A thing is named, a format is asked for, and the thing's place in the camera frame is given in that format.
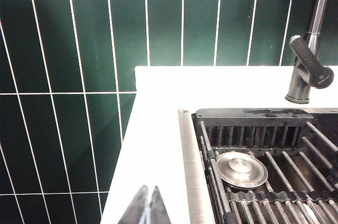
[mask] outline brushed metal strip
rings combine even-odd
[[[191,113],[179,109],[186,193],[191,224],[215,224]]]

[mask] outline faucet spout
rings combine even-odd
[[[326,88],[333,81],[333,71],[318,62],[318,42],[321,33],[327,0],[316,0],[311,22],[303,39],[300,35],[290,39],[290,47],[296,54],[291,77],[288,101],[297,104],[309,103],[311,87]]]

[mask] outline white grout line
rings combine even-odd
[[[117,92],[35,92],[35,93],[18,93],[22,96],[30,96],[30,95],[109,95],[109,94],[117,94]],[[124,91],[119,92],[119,94],[136,94],[136,91]],[[16,93],[0,93],[0,96],[15,96]]]
[[[182,0],[181,6],[181,66],[183,66],[184,60],[184,0]]]
[[[1,155],[2,155],[2,159],[4,160],[4,163],[5,163],[5,167],[6,167],[6,171],[7,171],[7,174],[8,174],[8,178],[10,179],[10,183],[11,183],[11,187],[12,187],[12,190],[14,192],[14,197],[15,197],[15,201],[16,201],[16,205],[17,205],[17,208],[19,210],[19,213],[20,213],[20,217],[21,217],[21,220],[22,220],[22,223],[25,224],[25,221],[23,219],[23,216],[22,216],[22,213],[21,213],[21,208],[20,208],[20,205],[19,205],[19,201],[17,199],[17,196],[16,196],[16,193],[15,193],[15,189],[14,189],[14,184],[13,184],[13,181],[12,181],[12,177],[11,177],[11,174],[10,174],[10,171],[8,169],[8,166],[7,166],[7,162],[6,162],[6,159],[5,159],[5,155],[4,155],[4,152],[2,150],[2,146],[1,146],[1,142],[0,142],[0,151],[1,151]]]
[[[91,154],[92,154],[92,158],[93,158],[93,167],[94,167],[94,175],[95,175],[97,196],[98,196],[98,200],[99,200],[100,214],[102,216],[101,198],[100,198],[100,193],[99,193],[99,182],[98,182],[98,178],[97,178],[97,170],[96,170],[96,161],[95,161],[95,153],[94,153],[94,146],[93,146],[93,138],[92,138],[92,133],[91,133],[90,119],[89,119],[89,109],[88,109],[87,96],[86,96],[85,79],[83,77],[83,71],[82,71],[81,54],[80,54],[80,48],[79,48],[78,33],[77,33],[77,29],[76,29],[75,13],[74,13],[74,8],[73,8],[73,0],[69,0],[69,4],[70,4],[70,12],[71,12],[71,15],[72,15],[72,22],[73,22],[73,28],[74,28],[74,37],[75,37],[76,52],[77,52],[78,61],[79,61],[79,68],[80,68],[80,76],[81,76],[81,84],[82,84],[82,91],[83,91],[84,106],[86,108],[86,117],[87,117],[87,124],[88,124],[88,132],[89,132]]]
[[[118,90],[117,63],[116,63],[116,53],[115,53],[114,30],[112,28],[112,13],[111,13],[110,0],[108,0],[108,12],[109,12],[112,60],[114,62],[114,75],[115,75],[115,84],[116,84],[116,91],[117,91],[116,97],[117,97],[118,122],[119,122],[119,127],[120,127],[120,139],[121,139],[121,144],[122,144],[123,134],[122,134],[122,119],[121,119],[121,104],[120,104],[120,95],[119,95],[119,90]]]
[[[247,64],[246,64],[246,66],[249,65],[249,60],[250,60],[252,34],[254,33],[254,25],[255,25],[256,5],[257,5],[257,0],[254,0],[254,2],[253,2],[253,10],[252,10],[251,30],[250,30],[250,39],[249,39],[248,56],[247,56]]]
[[[43,48],[43,44],[42,44],[40,26],[39,26],[39,21],[37,19],[37,12],[36,12],[36,7],[35,7],[35,1],[34,0],[32,0],[32,5],[33,5],[33,12],[34,12],[34,18],[35,18],[35,23],[36,23],[37,35],[39,37],[39,42],[40,42],[40,48],[41,48],[41,53],[42,53],[42,59],[43,59],[44,69],[45,69],[45,73],[46,73],[46,77],[47,77],[47,84],[48,84],[48,90],[49,90],[48,94],[51,97],[52,109],[53,109],[53,114],[54,114],[54,119],[55,119],[55,125],[57,127],[57,132],[58,132],[58,138],[59,138],[59,144],[60,144],[61,155],[62,155],[62,160],[63,160],[63,166],[64,166],[66,178],[67,178],[68,190],[71,193],[72,191],[71,191],[70,180],[69,180],[69,176],[68,176],[67,164],[66,164],[66,161],[65,161],[65,154],[64,154],[64,150],[63,150],[63,143],[62,143],[62,139],[61,139],[59,121],[58,121],[57,111],[56,111],[56,108],[55,108],[54,97],[53,97],[53,94],[52,94],[52,87],[51,87],[51,83],[50,83],[50,77],[49,77],[46,57],[45,57],[45,53],[44,53],[44,48]],[[73,201],[72,194],[70,194],[70,200],[71,200],[71,204],[72,204],[74,219],[75,219],[75,222],[77,223],[77,218],[76,218],[76,213],[75,213],[75,207],[74,207],[74,201]]]
[[[215,35],[215,49],[213,54],[213,65],[216,66],[217,60],[217,47],[218,47],[218,29],[220,25],[220,12],[221,12],[221,0],[218,0],[217,5],[217,21],[216,21],[216,35]]]
[[[283,43],[281,45],[281,51],[280,51],[280,58],[279,58],[279,66],[281,66],[281,61],[283,59],[283,54],[284,54],[284,46],[285,46],[285,40],[286,40],[286,35],[287,35],[287,29],[289,26],[289,19],[290,19],[290,12],[291,12],[291,5],[292,5],[292,0],[289,2],[289,9],[287,11],[287,17],[286,17],[286,24],[285,24],[285,31],[284,31],[284,37],[283,37]]]
[[[99,193],[109,193],[109,191],[99,191]],[[82,192],[45,192],[45,193],[3,193],[0,196],[30,196],[30,195],[70,195],[70,194],[97,194],[97,191],[82,191]]]
[[[149,43],[149,19],[148,19],[148,0],[144,0],[146,13],[146,36],[147,36],[147,65],[150,66],[150,43]]]
[[[2,28],[2,23],[1,22],[0,22],[0,27],[1,27],[1,34],[2,34],[2,37],[3,37],[3,40],[4,40],[5,50],[6,50],[6,53],[7,53],[8,63],[10,65],[10,70],[11,70],[11,74],[12,74],[12,78],[13,78],[13,83],[14,83],[14,87],[15,87],[15,92],[17,94],[16,95],[17,96],[17,101],[19,103],[19,107],[20,107],[20,111],[21,111],[21,115],[22,115],[22,120],[23,120],[23,123],[24,123],[24,126],[25,126],[28,143],[29,143],[31,154],[32,154],[32,157],[33,157],[33,163],[34,163],[35,171],[36,171],[36,174],[37,174],[37,180],[39,182],[40,190],[43,193],[43,188],[42,188],[42,184],[41,184],[40,174],[39,174],[39,171],[37,169],[37,164],[36,164],[36,160],[35,160],[35,155],[34,155],[34,151],[33,151],[31,137],[30,137],[30,134],[29,134],[29,131],[28,131],[25,114],[23,112],[23,107],[22,107],[22,104],[21,104],[20,95],[18,94],[18,88],[17,88],[17,84],[16,84],[16,79],[15,79],[15,76],[14,76],[14,70],[13,70],[13,67],[12,67],[12,61],[11,61],[11,58],[10,58],[10,53],[8,51],[7,43],[6,43],[6,40],[5,40],[5,34],[4,34],[4,30]],[[50,220],[50,217],[49,217],[49,211],[48,211],[47,203],[46,203],[46,200],[45,200],[44,196],[43,196],[43,202],[44,202],[44,206],[46,208],[48,222],[49,222],[49,224],[51,224],[51,220]]]

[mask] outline faucet base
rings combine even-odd
[[[310,102],[309,99],[296,99],[296,98],[293,98],[289,95],[286,95],[285,99],[290,101],[290,102],[294,102],[295,104],[308,104]]]

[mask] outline faucet handle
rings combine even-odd
[[[306,83],[320,89],[326,88],[332,83],[333,71],[319,63],[300,35],[292,36],[289,45],[307,71],[301,75]]]

